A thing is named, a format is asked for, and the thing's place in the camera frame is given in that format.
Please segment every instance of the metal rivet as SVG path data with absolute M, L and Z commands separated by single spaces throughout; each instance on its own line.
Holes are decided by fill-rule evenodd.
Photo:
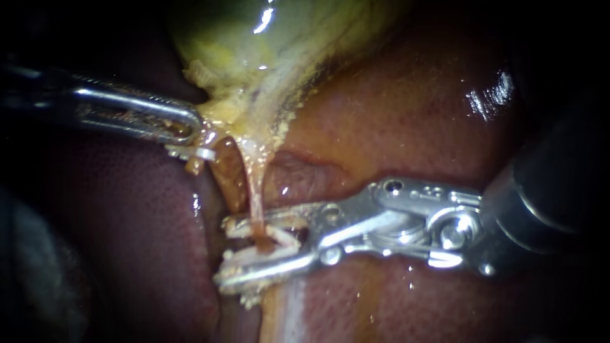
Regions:
M 330 248 L 325 250 L 320 255 L 320 262 L 327 266 L 334 266 L 341 260 L 341 251 L 339 248 Z
M 402 187 L 403 187 L 403 184 L 399 180 L 390 180 L 390 181 L 387 181 L 383 185 L 383 188 L 386 190 L 386 192 L 388 192 L 394 196 L 398 195 L 398 193 L 400 192 Z
M 339 215 L 341 214 L 341 211 L 338 207 L 327 207 L 326 209 L 324 209 L 323 214 L 327 223 L 329 223 L 330 225 L 334 225 L 337 223 L 337 220 L 339 220 Z
M 446 250 L 460 249 L 471 235 L 472 221 L 469 218 L 452 220 L 440 231 L 440 244 Z

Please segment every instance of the shiny wet surface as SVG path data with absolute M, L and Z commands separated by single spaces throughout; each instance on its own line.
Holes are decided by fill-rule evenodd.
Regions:
M 136 26 L 118 43 L 108 39 L 114 52 L 99 52 L 99 44 L 93 43 L 88 51 L 81 48 L 82 54 L 72 49 L 77 56 L 72 58 L 81 59 L 75 64 L 139 80 L 142 86 L 186 100 L 200 97 L 183 83 L 159 82 L 179 79 L 178 71 L 164 67 L 177 62 L 171 54 L 159 55 L 158 49 L 136 48 L 134 42 L 155 46 L 158 41 L 146 37 L 159 32 Z M 91 58 L 96 62 L 87 62 L 87 53 L 96 55 Z M 144 63 L 151 55 L 161 62 Z M 212 200 L 203 199 L 215 191 L 202 190 L 205 182 L 184 175 L 181 163 L 167 158 L 160 147 L 85 133 L 48 136 L 45 129 L 24 143 L 14 132 L 3 144 L 13 163 L 3 170 L 3 180 L 13 180 L 14 188 L 38 204 L 89 257 L 95 274 L 104 280 L 104 293 L 111 294 L 106 301 L 123 326 L 118 332 L 128 333 L 125 340 L 213 337 L 218 305 L 210 295 L 214 290 L 205 284 L 210 267 L 202 262 L 207 257 L 202 246 L 215 238 L 202 234 L 205 211 L 198 206 L 211 206 Z M 293 170 L 301 169 L 297 165 Z M 310 288 L 301 293 L 311 299 L 303 309 L 305 316 L 276 329 L 296 330 L 303 339 L 320 341 L 522 341 L 537 335 L 572 341 L 594 320 L 590 305 L 599 299 L 592 274 L 573 261 L 540 273 L 548 278 L 538 274 L 536 281 L 495 287 L 469 274 L 433 273 L 413 261 L 351 259 L 311 276 Z M 346 282 L 365 278 L 366 283 Z M 303 282 L 297 279 L 289 286 Z M 230 306 L 233 314 L 224 311 L 220 329 L 225 336 L 216 338 L 254 340 L 256 326 L 246 327 L 252 319 L 243 317 L 235 303 Z

